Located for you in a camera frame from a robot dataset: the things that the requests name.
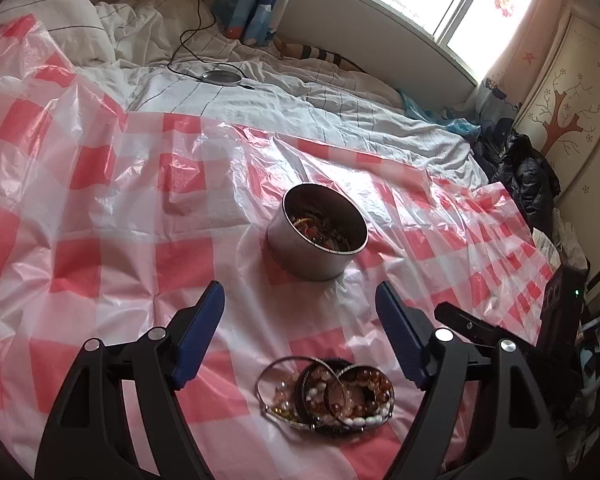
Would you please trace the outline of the silver bangle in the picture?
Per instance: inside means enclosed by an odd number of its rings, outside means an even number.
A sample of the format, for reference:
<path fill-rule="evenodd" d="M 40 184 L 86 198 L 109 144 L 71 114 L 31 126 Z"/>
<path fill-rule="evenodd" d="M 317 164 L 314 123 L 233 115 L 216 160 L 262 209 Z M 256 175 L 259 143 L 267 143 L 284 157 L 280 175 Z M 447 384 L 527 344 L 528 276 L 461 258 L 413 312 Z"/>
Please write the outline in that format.
<path fill-rule="evenodd" d="M 333 377 L 332 368 L 314 356 L 284 356 L 272 361 L 260 371 L 253 386 L 260 414 L 297 430 L 324 427 L 325 416 L 312 404 Z"/>

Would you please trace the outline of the round silver metal tin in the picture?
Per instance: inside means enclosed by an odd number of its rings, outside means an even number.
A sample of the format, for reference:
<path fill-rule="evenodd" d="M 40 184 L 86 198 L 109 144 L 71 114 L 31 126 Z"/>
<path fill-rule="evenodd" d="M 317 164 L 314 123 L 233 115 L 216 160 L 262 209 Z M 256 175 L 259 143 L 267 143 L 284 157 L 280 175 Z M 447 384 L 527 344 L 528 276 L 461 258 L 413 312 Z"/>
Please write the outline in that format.
<path fill-rule="evenodd" d="M 338 278 L 364 250 L 368 227 L 347 196 L 317 183 L 301 183 L 284 194 L 265 234 L 274 259 L 302 280 Z"/>

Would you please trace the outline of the pink checkered plastic sheet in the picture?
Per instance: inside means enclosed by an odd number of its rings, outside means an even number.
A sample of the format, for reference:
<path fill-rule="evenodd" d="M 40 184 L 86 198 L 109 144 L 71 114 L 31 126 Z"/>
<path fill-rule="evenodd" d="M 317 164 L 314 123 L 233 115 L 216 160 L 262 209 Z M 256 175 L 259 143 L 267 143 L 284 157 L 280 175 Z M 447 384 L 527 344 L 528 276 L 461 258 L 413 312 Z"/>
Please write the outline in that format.
<path fill-rule="evenodd" d="M 299 182 L 334 188 L 370 237 L 339 278 L 298 280 L 265 231 Z M 211 281 L 226 307 L 178 394 L 219 479 L 378 479 L 422 395 L 376 315 L 449 301 L 528 341 L 552 275 L 501 185 L 468 190 L 403 162 L 171 113 L 127 112 L 32 16 L 0 26 L 0 438 L 32 470 L 46 418 L 87 339 L 137 339 Z M 393 418 L 329 439 L 270 422 L 253 394 L 271 362 L 340 356 L 386 373 Z"/>

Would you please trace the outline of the black jacket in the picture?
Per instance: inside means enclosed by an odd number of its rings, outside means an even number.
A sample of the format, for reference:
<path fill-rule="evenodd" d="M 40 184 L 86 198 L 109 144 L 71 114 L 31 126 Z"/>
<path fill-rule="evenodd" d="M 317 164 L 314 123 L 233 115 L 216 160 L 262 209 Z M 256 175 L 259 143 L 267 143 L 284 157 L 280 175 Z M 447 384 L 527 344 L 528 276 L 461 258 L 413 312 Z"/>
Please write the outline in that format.
<path fill-rule="evenodd" d="M 510 118 L 481 130 L 471 142 L 472 154 L 490 183 L 500 182 L 531 231 L 554 236 L 554 208 L 560 182 L 546 158 Z"/>

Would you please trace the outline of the light blue plastic bag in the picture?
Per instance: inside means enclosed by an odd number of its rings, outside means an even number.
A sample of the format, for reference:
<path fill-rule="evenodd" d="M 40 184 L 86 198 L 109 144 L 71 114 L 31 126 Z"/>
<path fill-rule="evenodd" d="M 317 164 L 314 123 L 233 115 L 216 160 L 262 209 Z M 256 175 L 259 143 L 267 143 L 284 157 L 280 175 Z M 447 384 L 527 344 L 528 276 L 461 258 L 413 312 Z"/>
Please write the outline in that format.
<path fill-rule="evenodd" d="M 470 122 L 464 117 L 453 115 L 448 110 L 444 110 L 443 114 L 437 113 L 434 110 L 428 110 L 418 105 L 411 99 L 403 90 L 396 90 L 402 101 L 403 114 L 407 118 L 426 122 L 430 125 L 438 126 L 449 133 L 455 133 L 469 141 L 478 138 L 481 127 Z"/>

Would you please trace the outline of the wardrobe with tree decal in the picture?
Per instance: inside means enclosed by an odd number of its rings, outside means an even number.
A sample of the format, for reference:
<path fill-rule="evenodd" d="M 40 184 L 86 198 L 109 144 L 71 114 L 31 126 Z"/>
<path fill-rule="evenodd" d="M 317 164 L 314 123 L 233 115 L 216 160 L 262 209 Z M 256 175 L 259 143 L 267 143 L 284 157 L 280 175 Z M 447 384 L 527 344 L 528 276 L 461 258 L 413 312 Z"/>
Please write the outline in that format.
<path fill-rule="evenodd" d="M 591 273 L 600 272 L 600 29 L 570 18 L 553 63 L 516 130 L 560 182 L 556 204 L 572 224 Z"/>

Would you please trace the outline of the round grey charger pad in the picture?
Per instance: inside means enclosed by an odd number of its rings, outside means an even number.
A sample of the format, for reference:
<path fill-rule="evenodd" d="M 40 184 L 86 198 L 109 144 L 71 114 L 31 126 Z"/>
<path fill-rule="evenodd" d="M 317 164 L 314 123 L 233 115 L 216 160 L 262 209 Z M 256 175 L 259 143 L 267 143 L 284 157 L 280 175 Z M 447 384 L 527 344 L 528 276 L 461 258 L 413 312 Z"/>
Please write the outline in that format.
<path fill-rule="evenodd" d="M 233 87 L 242 82 L 242 75 L 231 70 L 209 70 L 201 79 L 208 84 Z"/>

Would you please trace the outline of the white striped duvet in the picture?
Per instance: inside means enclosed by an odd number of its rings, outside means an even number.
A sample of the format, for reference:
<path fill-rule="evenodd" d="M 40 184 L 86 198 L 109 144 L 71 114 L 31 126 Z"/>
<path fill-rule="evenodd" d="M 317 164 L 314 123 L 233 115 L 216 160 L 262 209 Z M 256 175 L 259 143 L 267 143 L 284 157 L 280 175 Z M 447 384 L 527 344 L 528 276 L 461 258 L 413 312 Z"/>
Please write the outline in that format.
<path fill-rule="evenodd" d="M 388 84 L 230 40 L 200 0 L 3 0 L 0 26 L 28 14 L 128 112 L 290 134 L 406 162 L 466 188 L 488 180 L 466 140 L 408 116 Z"/>

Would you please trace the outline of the striped pillow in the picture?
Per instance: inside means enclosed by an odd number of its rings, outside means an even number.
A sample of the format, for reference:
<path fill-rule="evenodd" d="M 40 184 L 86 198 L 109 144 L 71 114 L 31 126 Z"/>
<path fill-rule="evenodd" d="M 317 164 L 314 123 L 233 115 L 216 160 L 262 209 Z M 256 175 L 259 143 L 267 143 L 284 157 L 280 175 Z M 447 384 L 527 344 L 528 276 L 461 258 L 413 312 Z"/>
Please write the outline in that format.
<path fill-rule="evenodd" d="M 358 64 L 355 64 L 355 62 L 352 62 L 348 58 L 329 50 L 312 47 L 308 44 L 291 44 L 290 42 L 285 42 L 278 37 L 273 38 L 273 44 L 283 58 L 296 58 L 297 60 L 316 58 L 320 61 L 332 63 L 342 70 L 364 73 L 362 67 Z"/>

